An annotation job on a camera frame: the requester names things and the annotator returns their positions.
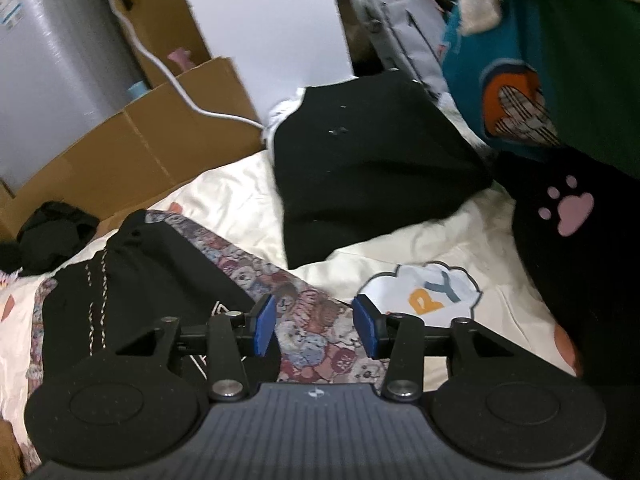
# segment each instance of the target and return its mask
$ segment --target silver screw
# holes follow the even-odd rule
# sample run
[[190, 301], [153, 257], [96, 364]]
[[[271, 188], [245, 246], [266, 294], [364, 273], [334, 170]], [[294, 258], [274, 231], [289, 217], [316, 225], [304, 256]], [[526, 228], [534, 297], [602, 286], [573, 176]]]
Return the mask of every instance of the silver screw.
[[386, 389], [399, 399], [407, 399], [408, 397], [416, 396], [420, 392], [416, 383], [405, 379], [391, 381]]
[[211, 387], [213, 392], [221, 397], [235, 397], [242, 393], [242, 383], [233, 379], [222, 379], [213, 383]]

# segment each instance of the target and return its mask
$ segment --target cardboard box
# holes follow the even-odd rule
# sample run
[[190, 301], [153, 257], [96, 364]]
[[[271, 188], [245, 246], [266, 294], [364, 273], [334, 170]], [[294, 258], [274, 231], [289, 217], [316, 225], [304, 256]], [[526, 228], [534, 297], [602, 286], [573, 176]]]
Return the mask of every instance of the cardboard box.
[[[205, 110], [255, 119], [227, 59], [206, 62], [179, 77]], [[97, 216], [110, 228], [150, 206], [203, 171], [261, 150], [260, 130], [193, 112], [163, 84], [90, 131], [21, 187], [0, 190], [0, 239], [15, 237], [48, 200]]]
[[[191, 60], [196, 65], [210, 59], [186, 0], [130, 0], [130, 10], [126, 9], [123, 0], [115, 1], [118, 10], [133, 24], [140, 41], [175, 75], [180, 73], [180, 69], [166, 56], [178, 47], [191, 51]], [[153, 88], [166, 81], [166, 77], [153, 63], [135, 47], [132, 46], [132, 50]]]

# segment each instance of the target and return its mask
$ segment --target paw pad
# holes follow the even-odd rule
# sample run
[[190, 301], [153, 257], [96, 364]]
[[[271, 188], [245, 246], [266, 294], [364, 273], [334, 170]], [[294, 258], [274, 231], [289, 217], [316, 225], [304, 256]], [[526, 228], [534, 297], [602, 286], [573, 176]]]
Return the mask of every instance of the paw pad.
[[[572, 175], [568, 175], [565, 182], [570, 189], [578, 187], [578, 181]], [[549, 187], [546, 193], [553, 200], [558, 200], [561, 196], [560, 190], [553, 186]], [[564, 237], [574, 234], [591, 214], [593, 203], [594, 199], [591, 193], [582, 193], [580, 196], [571, 194], [562, 198], [558, 202], [558, 216], [560, 217], [558, 233]], [[538, 209], [538, 215], [543, 220], [551, 220], [552, 217], [551, 210], [546, 207]]]

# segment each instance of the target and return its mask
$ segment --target gray cylinder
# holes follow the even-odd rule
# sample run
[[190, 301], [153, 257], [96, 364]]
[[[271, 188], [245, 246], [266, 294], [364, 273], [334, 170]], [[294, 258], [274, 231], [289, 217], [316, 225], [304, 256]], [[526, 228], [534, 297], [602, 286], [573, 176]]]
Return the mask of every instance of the gray cylinder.
[[17, 190], [141, 79], [105, 0], [0, 0], [0, 178]]

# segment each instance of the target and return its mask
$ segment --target cloud-shaped patch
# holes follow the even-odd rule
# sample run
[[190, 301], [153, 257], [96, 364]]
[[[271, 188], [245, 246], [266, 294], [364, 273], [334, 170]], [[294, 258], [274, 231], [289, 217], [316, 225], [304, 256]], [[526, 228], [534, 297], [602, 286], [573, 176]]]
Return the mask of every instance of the cloud-shaped patch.
[[360, 289], [380, 312], [419, 316], [428, 326], [449, 327], [455, 317], [474, 316], [482, 291], [462, 267], [429, 262], [400, 265], [396, 272], [376, 274]]

